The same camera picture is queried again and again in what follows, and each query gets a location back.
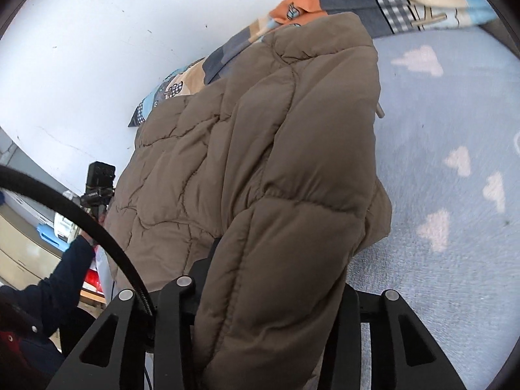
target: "white wall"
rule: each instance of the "white wall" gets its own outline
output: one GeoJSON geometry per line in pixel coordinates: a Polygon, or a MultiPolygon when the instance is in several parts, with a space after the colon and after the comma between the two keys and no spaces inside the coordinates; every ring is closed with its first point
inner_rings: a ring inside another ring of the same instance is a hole
{"type": "Polygon", "coordinates": [[[28,0],[0,41],[0,126],[77,194],[133,151],[135,106],[281,0],[28,0]]]}

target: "black camera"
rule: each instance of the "black camera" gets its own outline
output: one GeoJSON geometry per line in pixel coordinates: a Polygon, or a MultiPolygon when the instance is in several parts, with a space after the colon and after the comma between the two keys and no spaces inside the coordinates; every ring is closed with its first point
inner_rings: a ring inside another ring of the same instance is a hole
{"type": "Polygon", "coordinates": [[[88,167],[85,194],[80,198],[83,208],[99,220],[106,211],[114,196],[115,167],[100,161],[95,161],[88,167]]]}

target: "dark blue jacket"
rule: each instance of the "dark blue jacket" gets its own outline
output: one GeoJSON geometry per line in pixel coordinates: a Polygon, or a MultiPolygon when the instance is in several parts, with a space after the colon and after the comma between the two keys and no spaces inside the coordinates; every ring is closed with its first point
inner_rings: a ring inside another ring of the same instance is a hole
{"type": "Polygon", "coordinates": [[[24,290],[0,287],[0,292],[36,328],[34,335],[19,341],[19,347],[27,363],[45,375],[53,376],[64,361],[49,337],[67,321],[79,303],[83,281],[94,255],[90,244],[79,236],[63,253],[50,277],[24,290]]]}

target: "black hose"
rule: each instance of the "black hose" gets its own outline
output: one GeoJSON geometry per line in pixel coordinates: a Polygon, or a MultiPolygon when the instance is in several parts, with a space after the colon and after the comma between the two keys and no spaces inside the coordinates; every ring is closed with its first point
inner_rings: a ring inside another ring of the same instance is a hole
{"type": "Polygon", "coordinates": [[[40,181],[5,166],[0,166],[0,188],[5,188],[20,195],[27,196],[45,205],[68,218],[87,232],[87,234],[98,242],[106,253],[112,257],[118,267],[121,268],[121,271],[123,271],[130,285],[132,285],[136,291],[137,297],[142,303],[146,314],[152,318],[155,317],[155,309],[150,294],[146,290],[145,284],[142,282],[132,262],[128,259],[114,238],[111,237],[102,226],[97,224],[92,217],[79,208],[79,206],[40,181]]]}

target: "jacket sleeve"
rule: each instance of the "jacket sleeve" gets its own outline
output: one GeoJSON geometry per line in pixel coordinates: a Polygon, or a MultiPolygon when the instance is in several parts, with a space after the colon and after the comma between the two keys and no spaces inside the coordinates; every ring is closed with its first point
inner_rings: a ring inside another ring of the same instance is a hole
{"type": "Polygon", "coordinates": [[[40,321],[42,332],[49,337],[79,303],[83,281],[94,255],[90,244],[79,236],[63,253],[61,261],[48,278],[23,290],[2,286],[0,291],[40,321]]]}

